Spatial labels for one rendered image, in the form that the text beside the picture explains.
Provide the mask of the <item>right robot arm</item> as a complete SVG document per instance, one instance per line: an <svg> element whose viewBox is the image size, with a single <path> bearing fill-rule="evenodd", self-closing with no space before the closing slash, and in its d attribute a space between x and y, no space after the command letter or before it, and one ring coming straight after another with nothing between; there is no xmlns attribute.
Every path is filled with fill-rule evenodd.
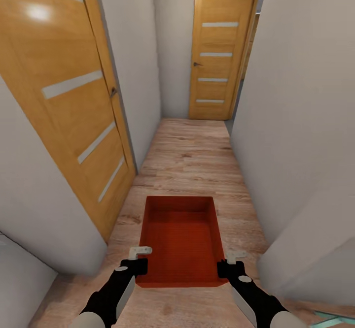
<svg viewBox="0 0 355 328"><path fill-rule="evenodd" d="M227 251L226 256L225 262L217 262L218 276L229 280L236 305L255 328L309 328L288 312L277 297L255 286L250 276L245 274L245 264L235 259L247 258L247 251Z"/></svg>

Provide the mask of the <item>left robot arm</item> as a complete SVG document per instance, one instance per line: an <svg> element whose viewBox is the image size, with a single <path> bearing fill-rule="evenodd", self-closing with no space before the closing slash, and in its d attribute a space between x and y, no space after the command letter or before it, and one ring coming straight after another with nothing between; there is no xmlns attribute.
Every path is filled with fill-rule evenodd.
<svg viewBox="0 0 355 328"><path fill-rule="evenodd" d="M98 292L93 293L86 307L68 328L111 328L122 313L138 275L146 275L148 259L138 255L149 255L151 247L130 247L129 259L122 260L109 281Z"/></svg>

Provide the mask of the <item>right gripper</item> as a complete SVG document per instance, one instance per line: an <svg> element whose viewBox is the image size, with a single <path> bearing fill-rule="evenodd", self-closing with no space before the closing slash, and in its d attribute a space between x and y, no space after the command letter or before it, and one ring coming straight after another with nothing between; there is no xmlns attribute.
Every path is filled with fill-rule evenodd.
<svg viewBox="0 0 355 328"><path fill-rule="evenodd" d="M245 273L245 264L243 261L236 261L236 264L228 264L227 261L217 262L217 273L219 278L227 278L229 280L233 270L239 270Z"/></svg>

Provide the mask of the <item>storage box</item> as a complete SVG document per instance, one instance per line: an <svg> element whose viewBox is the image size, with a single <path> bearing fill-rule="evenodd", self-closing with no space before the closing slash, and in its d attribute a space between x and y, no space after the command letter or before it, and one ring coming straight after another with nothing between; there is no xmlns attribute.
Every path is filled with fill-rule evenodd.
<svg viewBox="0 0 355 328"><path fill-rule="evenodd" d="M147 196L140 247L152 248L141 288L219 287L217 262L226 261L213 197Z"/></svg>

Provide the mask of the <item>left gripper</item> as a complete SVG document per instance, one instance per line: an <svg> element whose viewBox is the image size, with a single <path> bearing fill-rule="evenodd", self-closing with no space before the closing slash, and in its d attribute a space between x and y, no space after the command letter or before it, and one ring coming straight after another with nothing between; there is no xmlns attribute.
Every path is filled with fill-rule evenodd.
<svg viewBox="0 0 355 328"><path fill-rule="evenodd" d="M147 274L147 267L148 267L148 259L137 259L133 261L129 260L122 260L120 265L127 265L132 264L134 265L137 274L136 275L146 275Z"/></svg>

